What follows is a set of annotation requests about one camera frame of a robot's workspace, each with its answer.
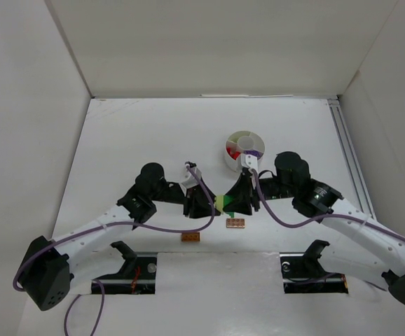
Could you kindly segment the red long lego brick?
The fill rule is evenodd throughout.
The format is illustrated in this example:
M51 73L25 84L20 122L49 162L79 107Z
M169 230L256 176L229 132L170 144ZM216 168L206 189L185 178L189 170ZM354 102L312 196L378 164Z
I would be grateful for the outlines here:
M234 160L237 160L237 158L240 156L241 152L237 151L235 148L227 148L226 149L227 154Z

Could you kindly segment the purple lego plate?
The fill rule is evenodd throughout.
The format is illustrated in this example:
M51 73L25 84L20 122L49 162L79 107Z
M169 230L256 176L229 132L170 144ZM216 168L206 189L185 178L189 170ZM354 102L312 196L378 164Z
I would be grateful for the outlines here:
M261 158L263 156L263 153L258 150L245 150L244 154L253 155L257 158Z

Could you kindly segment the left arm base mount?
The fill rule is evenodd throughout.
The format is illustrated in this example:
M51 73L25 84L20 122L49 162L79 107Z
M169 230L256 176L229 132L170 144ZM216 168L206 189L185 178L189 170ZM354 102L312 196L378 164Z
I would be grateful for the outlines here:
M153 295L156 292L157 253L134 252L125 242L111 244L110 252L123 261L115 272L97 278L106 294Z

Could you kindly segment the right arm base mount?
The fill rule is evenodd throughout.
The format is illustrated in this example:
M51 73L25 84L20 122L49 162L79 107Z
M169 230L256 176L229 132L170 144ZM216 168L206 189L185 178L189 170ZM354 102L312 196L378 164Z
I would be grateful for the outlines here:
M319 259L329 242L315 240L304 252L280 253L280 267L285 294L348 294L343 274L326 272Z

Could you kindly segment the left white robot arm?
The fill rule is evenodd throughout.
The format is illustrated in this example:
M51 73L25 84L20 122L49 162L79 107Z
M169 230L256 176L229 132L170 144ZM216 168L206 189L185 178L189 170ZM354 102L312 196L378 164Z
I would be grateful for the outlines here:
M190 219L207 218L208 222L187 232L207 229L219 215L215 196L205 185L197 165L185 164L182 183L165 178L163 166L145 164L134 185L116 205L100 217L52 239L34 239L13 278L13 288L25 292L41 310L52 309L83 281L119 271L131 272L137 254L123 240L135 229L184 234L184 229L157 227L149 224L156 214L157 202L178 204Z

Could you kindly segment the green and yellow lego stack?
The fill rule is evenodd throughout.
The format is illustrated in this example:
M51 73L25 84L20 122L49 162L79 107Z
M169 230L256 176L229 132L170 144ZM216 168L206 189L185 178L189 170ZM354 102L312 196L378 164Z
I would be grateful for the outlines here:
M230 195L217 195L214 198L214 206L217 211L219 211L221 214L227 214L230 217L234 217L234 212L233 211L224 211L224 207L229 205L233 201L233 197Z

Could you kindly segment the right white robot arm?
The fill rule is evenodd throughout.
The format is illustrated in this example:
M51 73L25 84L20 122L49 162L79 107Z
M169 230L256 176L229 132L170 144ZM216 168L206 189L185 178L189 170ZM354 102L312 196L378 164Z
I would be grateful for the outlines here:
M405 305L405 237L386 228L354 207L342 194L310 175L299 154L286 151L275 157L275 174L261 179L255 155L237 157L240 178L233 201L224 211L236 212L238 202L251 215L264 207L281 226L299 229L317 222L347 237L362 252L340 252L327 241L314 241L299 257L305 276L341 273L377 285Z

